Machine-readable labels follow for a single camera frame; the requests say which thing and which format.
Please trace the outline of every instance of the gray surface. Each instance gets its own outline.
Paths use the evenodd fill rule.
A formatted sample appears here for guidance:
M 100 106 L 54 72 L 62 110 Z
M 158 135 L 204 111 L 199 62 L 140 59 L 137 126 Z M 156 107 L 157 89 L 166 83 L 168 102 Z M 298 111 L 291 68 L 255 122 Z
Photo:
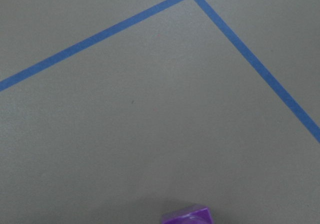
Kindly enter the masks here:
M 83 6 L 96 3 L 91 14 L 100 19 L 82 22 L 75 14 L 69 23 L 48 14 L 53 30 L 39 31 L 10 13 L 14 0 L 4 0 L 1 11 L 11 14 L 5 26 L 15 23 L 24 35 L 11 30 L 1 38 L 1 46 L 10 46 L 1 55 L 2 78 L 161 0 L 68 1 L 56 4 L 85 16 L 90 11 Z M 259 25 L 262 17 L 283 18 L 282 25 L 292 20 L 286 5 L 277 5 L 283 15 L 273 15 L 261 3 L 267 0 L 256 1 L 208 0 L 318 121 L 319 85 L 308 84 L 309 76 L 319 82 L 313 42 L 270 37 L 285 29 L 280 25 L 261 32 L 268 26 Z M 28 5 L 30 23 L 39 22 L 42 15 Z M 309 9 L 306 2 L 292 9 L 301 5 Z M 234 9 L 248 6 L 261 16 Z M 47 13 L 45 7 L 54 12 L 53 3 L 39 7 Z M 300 37 L 286 31 L 313 36 L 316 18 L 304 22 Z M 297 45 L 309 51 L 306 68 L 285 58 L 299 55 Z M 278 59 L 286 61 L 276 65 Z M 163 212 L 190 203 L 209 205 L 217 224 L 320 219 L 319 143 L 192 0 L 1 92 L 0 99 L 0 223 L 157 223 Z

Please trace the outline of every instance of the blue tape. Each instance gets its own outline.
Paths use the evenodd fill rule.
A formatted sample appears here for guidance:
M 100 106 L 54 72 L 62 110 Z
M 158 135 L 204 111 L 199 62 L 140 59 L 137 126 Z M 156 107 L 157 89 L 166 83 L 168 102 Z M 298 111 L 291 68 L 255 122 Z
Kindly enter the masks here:
M 279 81 L 270 73 L 270 71 L 261 63 L 261 61 L 251 52 L 244 42 L 233 32 L 233 30 L 223 21 L 223 19 L 213 10 L 206 0 L 194 0 L 199 7 L 208 15 L 212 22 L 222 31 L 230 42 L 238 49 L 243 57 L 275 91 L 282 101 L 291 109 L 301 123 L 309 132 L 320 142 L 320 128 L 306 113 L 306 111 L 295 101 Z
M 22 80 L 25 80 L 29 77 L 31 77 L 32 75 L 35 75 L 37 73 L 39 73 L 42 70 L 45 70 L 47 68 L 49 68 L 52 65 L 55 65 L 57 63 L 59 63 L 60 61 L 75 55 L 76 53 L 79 53 L 80 51 L 95 45 L 96 43 L 105 40 L 106 38 L 115 35 L 116 33 L 119 33 L 169 7 L 172 7 L 173 5 L 176 5 L 178 3 L 180 3 L 183 0 L 166 0 L 163 1 L 145 11 L 142 11 L 141 13 L 132 16 L 129 19 L 126 19 L 108 29 L 105 29 L 85 40 L 82 40 L 81 42 L 74 44 L 54 55 L 52 55 L 51 57 L 48 57 L 47 59 L 44 59 L 2 81 L 0 81 L 0 92 L 11 87 L 12 85 L 15 85 L 19 82 L 21 82 Z

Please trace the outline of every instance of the blue tape strip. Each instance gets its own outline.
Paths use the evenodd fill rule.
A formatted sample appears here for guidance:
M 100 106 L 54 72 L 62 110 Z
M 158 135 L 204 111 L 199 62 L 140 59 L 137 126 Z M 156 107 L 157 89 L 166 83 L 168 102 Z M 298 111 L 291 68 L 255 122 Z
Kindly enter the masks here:
M 213 10 L 206 0 L 194 0 L 199 7 L 208 15 L 222 33 L 238 49 L 252 67 L 260 74 L 267 84 L 275 91 L 282 101 L 291 109 L 301 123 L 309 132 L 320 142 L 320 128 L 304 111 L 304 109 L 294 100 L 294 98 L 285 90 L 279 81 L 270 73 L 270 71 L 261 63 L 261 61 L 251 52 L 243 41 L 233 32 L 233 30 L 223 21 L 223 19 Z
M 54 55 L 52 55 L 51 57 L 48 57 L 47 59 L 44 59 L 2 81 L 0 81 L 0 91 L 3 91 L 7 88 L 9 88 L 12 85 L 15 85 L 19 82 L 21 82 L 22 80 L 25 80 L 29 77 L 31 77 L 32 75 L 35 75 L 37 73 L 39 73 L 42 70 L 45 70 L 47 68 L 49 68 L 52 65 L 57 64 L 58 62 L 72 56 L 75 55 L 76 53 L 79 53 L 80 51 L 95 45 L 96 43 L 105 40 L 106 38 L 115 35 L 116 33 L 119 33 L 169 7 L 172 7 L 173 5 L 176 5 L 178 3 L 180 3 L 183 0 L 166 0 L 163 1 L 135 16 L 132 16 L 129 19 L 126 19 L 108 29 L 105 29 L 85 40 L 82 40 L 81 42 L 72 45 Z

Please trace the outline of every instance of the purple block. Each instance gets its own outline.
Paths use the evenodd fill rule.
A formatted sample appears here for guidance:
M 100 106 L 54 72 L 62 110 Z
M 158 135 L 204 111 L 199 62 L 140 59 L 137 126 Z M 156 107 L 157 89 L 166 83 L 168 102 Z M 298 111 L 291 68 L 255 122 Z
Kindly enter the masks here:
M 214 224 L 209 208 L 193 205 L 182 210 L 163 215 L 162 224 Z

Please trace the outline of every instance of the purple object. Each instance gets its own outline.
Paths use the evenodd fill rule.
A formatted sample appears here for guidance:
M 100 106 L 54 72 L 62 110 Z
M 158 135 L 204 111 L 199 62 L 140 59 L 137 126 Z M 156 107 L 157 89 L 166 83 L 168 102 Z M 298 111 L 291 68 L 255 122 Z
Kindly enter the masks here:
M 209 208 L 193 205 L 182 210 L 163 215 L 162 224 L 214 224 Z

